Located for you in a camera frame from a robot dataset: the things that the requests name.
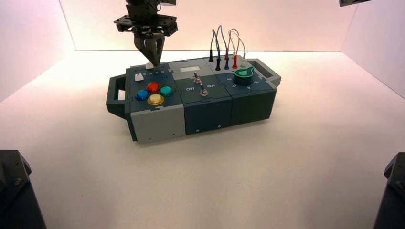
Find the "blue button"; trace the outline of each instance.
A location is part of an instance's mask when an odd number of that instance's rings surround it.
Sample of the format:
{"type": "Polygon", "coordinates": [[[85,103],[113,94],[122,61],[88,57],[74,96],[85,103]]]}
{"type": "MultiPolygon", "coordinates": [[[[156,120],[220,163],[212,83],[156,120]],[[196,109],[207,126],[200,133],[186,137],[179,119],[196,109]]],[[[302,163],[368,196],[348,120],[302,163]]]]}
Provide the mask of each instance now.
{"type": "Polygon", "coordinates": [[[145,99],[147,99],[148,98],[148,96],[149,96],[149,92],[147,91],[147,90],[139,90],[138,92],[137,92],[137,96],[136,96],[136,99],[137,100],[145,100],[145,99]]]}

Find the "white cable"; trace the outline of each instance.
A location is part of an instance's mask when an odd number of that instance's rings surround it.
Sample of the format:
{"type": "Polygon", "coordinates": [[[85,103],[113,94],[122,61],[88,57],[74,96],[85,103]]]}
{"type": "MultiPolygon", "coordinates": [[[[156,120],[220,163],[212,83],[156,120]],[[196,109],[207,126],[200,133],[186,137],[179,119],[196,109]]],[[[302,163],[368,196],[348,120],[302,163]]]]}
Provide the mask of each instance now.
{"type": "Polygon", "coordinates": [[[218,34],[215,33],[215,30],[213,29],[213,38],[215,37],[215,45],[216,45],[216,49],[218,51],[218,58],[221,57],[221,53],[220,53],[220,47],[219,47],[219,42],[218,42],[218,34]]]}
{"type": "Polygon", "coordinates": [[[243,45],[243,50],[244,50],[244,53],[243,53],[243,59],[245,59],[245,57],[246,57],[246,47],[245,47],[245,44],[243,43],[243,40],[239,37],[239,35],[234,31],[234,30],[230,30],[229,32],[228,32],[228,34],[229,34],[229,37],[231,37],[231,33],[234,33],[237,37],[238,37],[238,39],[240,40],[240,42],[242,43],[242,45],[243,45]]]}
{"type": "MultiPolygon", "coordinates": [[[[239,32],[238,32],[237,29],[231,29],[231,30],[236,31],[236,33],[239,35],[239,32]]],[[[231,39],[231,35],[230,35],[229,32],[228,32],[228,35],[229,35],[229,40],[228,40],[228,48],[227,48],[227,49],[229,50],[229,44],[230,44],[230,42],[232,42],[232,46],[233,46],[233,48],[234,48],[234,55],[236,55],[236,54],[238,53],[238,50],[239,50],[240,39],[238,39],[238,47],[236,48],[236,51],[235,51],[234,41],[231,39]]]]}
{"type": "Polygon", "coordinates": [[[218,28],[217,28],[217,30],[216,30],[216,35],[217,35],[217,36],[218,36],[219,29],[221,29],[222,40],[224,41],[225,49],[226,49],[226,41],[225,41],[224,33],[222,32],[222,25],[219,25],[218,28]]]}

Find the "white backdrop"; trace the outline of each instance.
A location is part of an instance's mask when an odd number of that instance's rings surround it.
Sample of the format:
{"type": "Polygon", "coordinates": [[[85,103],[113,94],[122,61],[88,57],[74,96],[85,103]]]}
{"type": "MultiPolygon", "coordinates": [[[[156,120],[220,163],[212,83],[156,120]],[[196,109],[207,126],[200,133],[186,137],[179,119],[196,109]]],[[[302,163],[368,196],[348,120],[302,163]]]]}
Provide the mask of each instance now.
{"type": "MultiPolygon", "coordinates": [[[[125,0],[61,0],[78,50],[133,50],[133,35],[113,21],[125,0]]],[[[356,6],[338,0],[177,0],[161,14],[176,16],[179,31],[166,50],[207,50],[211,28],[237,28],[249,50],[340,51],[356,6]]]]}
{"type": "Polygon", "coordinates": [[[343,53],[405,98],[405,1],[359,5],[343,53]]]}
{"type": "Polygon", "coordinates": [[[73,51],[58,0],[1,0],[0,102],[73,51]]]}

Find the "robotic arm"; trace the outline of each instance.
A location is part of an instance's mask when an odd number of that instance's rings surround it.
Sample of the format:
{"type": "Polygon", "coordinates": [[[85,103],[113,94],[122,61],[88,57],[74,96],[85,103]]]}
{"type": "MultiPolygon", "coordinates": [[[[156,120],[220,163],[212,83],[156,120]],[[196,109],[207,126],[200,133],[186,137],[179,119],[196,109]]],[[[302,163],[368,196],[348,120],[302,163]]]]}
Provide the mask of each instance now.
{"type": "Polygon", "coordinates": [[[339,0],[339,4],[341,7],[343,6],[348,6],[352,4],[357,4],[365,1],[371,1],[371,0],[339,0]]]}
{"type": "Polygon", "coordinates": [[[119,32],[134,33],[135,47],[158,66],[165,36],[177,31],[176,17],[159,15],[162,5],[176,5],[176,0],[126,0],[128,15],[114,21],[119,32]]]}

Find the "screw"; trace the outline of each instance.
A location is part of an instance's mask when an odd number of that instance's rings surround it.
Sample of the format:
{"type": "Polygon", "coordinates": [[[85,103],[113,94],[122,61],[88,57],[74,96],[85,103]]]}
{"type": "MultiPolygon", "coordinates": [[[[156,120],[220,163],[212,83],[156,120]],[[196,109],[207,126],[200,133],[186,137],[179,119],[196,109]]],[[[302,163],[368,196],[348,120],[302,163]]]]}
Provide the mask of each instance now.
{"type": "Polygon", "coordinates": [[[18,186],[22,183],[22,179],[21,178],[17,178],[14,180],[14,186],[18,186]]]}
{"type": "Polygon", "coordinates": [[[399,188],[399,189],[405,189],[405,184],[401,181],[396,181],[395,185],[399,188]]]}

